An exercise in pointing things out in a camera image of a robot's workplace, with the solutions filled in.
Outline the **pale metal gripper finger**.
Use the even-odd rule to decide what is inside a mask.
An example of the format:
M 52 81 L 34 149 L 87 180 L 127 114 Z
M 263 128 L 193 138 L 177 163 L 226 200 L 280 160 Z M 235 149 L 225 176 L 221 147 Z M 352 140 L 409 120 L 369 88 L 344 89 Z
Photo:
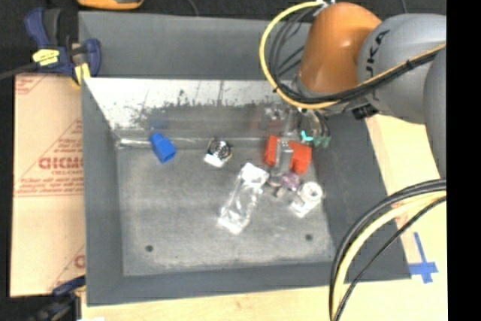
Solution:
M 294 150 L 288 141 L 280 141 L 278 144 L 278 172 L 286 173 L 290 171 L 290 163 Z

